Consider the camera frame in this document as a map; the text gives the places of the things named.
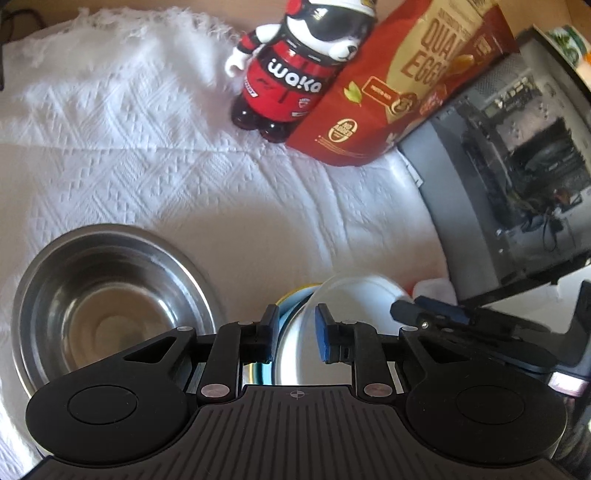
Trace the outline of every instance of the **red headphones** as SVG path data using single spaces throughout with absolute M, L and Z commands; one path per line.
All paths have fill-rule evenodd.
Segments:
M 309 6 L 309 0 L 288 0 L 285 13 L 290 17 L 297 17 L 306 11 Z

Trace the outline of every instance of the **red jacket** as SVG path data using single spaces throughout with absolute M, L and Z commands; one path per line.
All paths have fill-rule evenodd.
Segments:
M 242 37 L 238 50 L 252 53 L 260 44 L 253 31 Z M 320 100 L 341 66 L 327 63 L 280 30 L 249 65 L 242 95 L 266 118 L 277 122 L 301 120 Z

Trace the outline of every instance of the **red snack bag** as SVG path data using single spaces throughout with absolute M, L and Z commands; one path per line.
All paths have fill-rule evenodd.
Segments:
M 325 163 L 364 165 L 495 60 L 519 52 L 493 0 L 406 0 L 287 141 Z

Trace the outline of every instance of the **white cloth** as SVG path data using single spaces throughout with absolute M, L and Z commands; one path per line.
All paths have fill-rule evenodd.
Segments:
M 206 15 L 100 12 L 5 49 L 0 93 L 0 478 L 38 461 L 11 357 L 34 255 L 76 227 L 148 228 L 182 249 L 228 321 L 364 268 L 406 288 L 447 275 L 428 211 L 392 153 L 333 168 L 229 121 L 229 28 Z

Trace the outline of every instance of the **metal bowl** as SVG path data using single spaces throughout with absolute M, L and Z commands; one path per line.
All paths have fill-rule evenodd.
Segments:
M 12 346 L 29 396 L 61 375 L 177 326 L 223 323 L 190 260 L 139 228 L 93 225 L 45 247 L 17 290 Z

